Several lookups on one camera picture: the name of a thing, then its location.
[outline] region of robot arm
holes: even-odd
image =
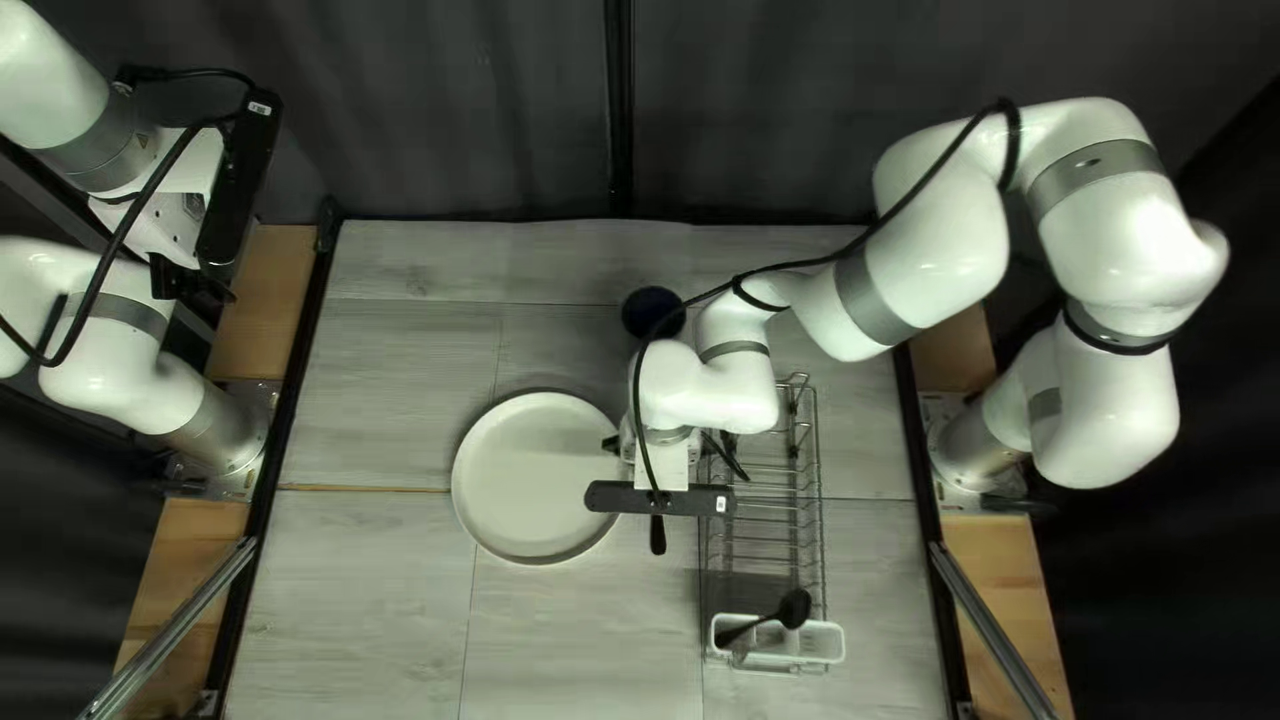
[[[109,87],[18,0],[0,0],[0,132],[86,191],[109,229],[183,133],[143,120],[127,95]],[[195,247],[221,152],[218,129],[198,131],[146,201],[125,245],[142,256],[159,252],[198,268]],[[51,323],[47,346],[60,347],[99,261],[77,247],[0,237],[0,314],[32,346]],[[59,297],[67,297],[61,316],[50,319]],[[173,310],[173,300],[152,297],[146,265],[115,260],[65,360],[40,369],[40,387],[55,402],[156,436],[216,474],[239,470],[262,447],[264,419],[160,351]],[[0,378],[27,363],[23,350],[0,334]]]
[[[920,131],[884,152],[873,177],[881,213],[963,126]],[[1004,118],[980,122],[851,256],[812,275],[754,275],[744,290],[790,306],[818,346],[844,361],[872,357],[978,302],[1009,256],[996,188],[1007,133]],[[1023,109],[1012,190],[1027,199],[1053,273],[1074,300],[975,406],[977,421],[961,418],[943,432],[951,442],[934,465],[973,483],[1032,452],[1056,483],[1119,482],[1172,441],[1178,401],[1164,341],[1221,277],[1226,242],[1187,218],[1142,124],[1111,100]],[[653,343],[640,378],[646,427],[772,427],[771,316],[726,293],[699,318],[696,354],[675,341]]]

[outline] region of black metal frame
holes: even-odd
[[[961,712],[973,702],[969,676],[965,673],[964,647],[960,644],[960,623],[951,591],[929,562],[928,544],[942,541],[942,516],[933,498],[933,469],[920,415],[920,400],[915,389],[915,369],[908,343],[893,348],[893,375],[897,380],[897,402],[902,413],[902,437],[906,441],[906,459],[911,468],[911,488],[915,491],[915,511],[920,520],[920,557],[928,573],[929,603],[933,610],[933,628],[942,655],[942,679],[946,684],[947,712],[951,720],[969,720]]]
[[[205,689],[216,693],[214,696],[214,717],[223,716],[227,702],[227,688],[236,666],[236,650],[244,630],[250,594],[253,588],[253,578],[257,575],[257,564],[266,544],[268,521],[271,516],[271,505],[275,501],[275,489],[280,480],[280,469],[284,465],[284,452],[293,429],[293,418],[297,414],[298,396],[307,373],[307,361],[311,357],[311,343],[315,340],[316,325],[320,323],[324,293],[329,284],[329,270],[333,268],[334,245],[338,242],[338,231],[342,229],[344,219],[346,215],[337,201],[326,197],[320,206],[315,264],[311,266],[311,278],[307,283],[298,327],[293,333],[293,348],[289,351],[289,363],[284,370],[284,383],[275,404],[271,429],[266,436],[262,470],[253,487],[252,505],[244,528],[246,537],[257,538],[257,555],[227,593],[227,606],[223,611],[221,625],[218,628],[214,656],[210,659],[209,674],[205,676]]]

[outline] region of wooden board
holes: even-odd
[[[991,384],[996,379],[996,359],[982,305],[911,340],[911,364],[922,391],[970,393]],[[945,512],[942,537],[1059,714],[1064,719],[1074,717],[1030,519],[1015,514]],[[1014,694],[995,657],[964,612],[957,609],[957,614],[969,691],[978,717],[1027,717],[1027,707]]]
[[[315,261],[315,225],[259,225],[246,241],[205,374],[215,380],[284,378]]]
[[[246,240],[232,284],[238,301],[218,328],[207,374],[214,379],[282,379],[315,260],[315,227],[259,225]],[[205,582],[244,532],[248,505],[191,498],[165,501],[151,555],[133,601],[119,670],[174,610]],[[205,685],[223,601],[191,633],[134,697],[123,717],[182,716]]]
[[[973,305],[911,338],[919,389],[978,392],[996,379],[987,315]]]
[[[1074,717],[1053,615],[1041,571],[1036,536],[1027,515],[942,516],[947,548],[1021,653],[1064,720]],[[960,637],[969,691],[982,720],[1023,720],[1027,707],[1014,693],[982,638],[960,612]]]
[[[244,532],[248,505],[172,497],[165,501],[133,601],[119,670],[196,591]],[[134,697],[123,716],[152,720],[182,716],[205,684],[214,639],[223,618],[219,600],[200,618],[164,666]]]

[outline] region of dark backdrop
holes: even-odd
[[[1280,83],[1192,160],[1187,209],[1231,242],[1170,347],[1174,446],[1037,523],[1080,717],[1280,716]]]
[[[367,214],[608,211],[603,0],[31,1],[108,76],[221,64],[278,91],[266,222],[325,191]],[[997,94],[1112,96],[1176,170],[1280,45],[1267,0],[635,6],[636,208],[671,219],[861,218],[888,143]],[[209,87],[147,92],[192,117]]]
[[[260,195],[265,222],[311,222],[325,192],[360,214],[608,213],[603,0],[31,1],[109,77],[124,60],[228,65],[276,90],[285,129]],[[870,168],[888,143],[997,94],[1023,104],[1119,99],[1181,172],[1280,69],[1280,4],[1267,0],[636,5],[635,201],[652,218],[865,218]],[[236,90],[200,81],[148,87],[142,99],[180,124]],[[1084,719],[1247,717],[1275,705],[1263,673],[1280,641],[1265,428],[1276,427],[1266,404],[1280,389],[1266,348],[1277,258],[1261,209],[1276,200],[1270,128],[1280,117],[1258,117],[1270,119],[1251,127],[1272,140],[1254,129],[1253,142],[1221,141],[1201,170],[1183,172],[1189,205],[1222,224],[1235,258],[1174,346],[1179,443],[1114,491],[1064,498],[1065,511],[1038,529]],[[38,232],[3,196],[0,205],[18,223],[0,232]],[[1030,278],[1043,293],[1034,247],[1025,250],[1006,288]],[[1004,304],[1010,327],[1033,305],[1014,297]],[[27,448],[31,462],[14,538],[76,561],[36,594],[6,596],[33,603],[6,610],[17,619],[6,637],[60,638],[40,646],[40,662],[19,660],[37,652],[33,641],[6,646],[15,655],[0,662],[49,683],[5,673],[6,702],[32,703],[14,716],[40,716],[37,705],[59,716],[105,680],[146,552],[138,529],[157,509],[128,489],[137,473],[61,442],[0,423],[0,445]],[[110,523],[67,533],[56,524],[95,514]],[[52,578],[47,562],[9,555],[24,562],[12,570]],[[91,602],[44,600],[68,593]],[[35,610],[49,620],[28,620]],[[61,616],[76,624],[59,625]]]

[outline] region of wire dish rack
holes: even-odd
[[[700,518],[698,524],[703,659],[746,671],[826,673],[824,662],[762,660],[749,648],[724,657],[708,632],[717,612],[768,615],[794,588],[813,596],[812,620],[827,619],[818,393],[808,373],[780,380],[777,391],[782,401],[777,425],[756,436],[714,438],[750,482],[707,448],[696,464],[698,482],[730,486],[737,496],[732,518]]]

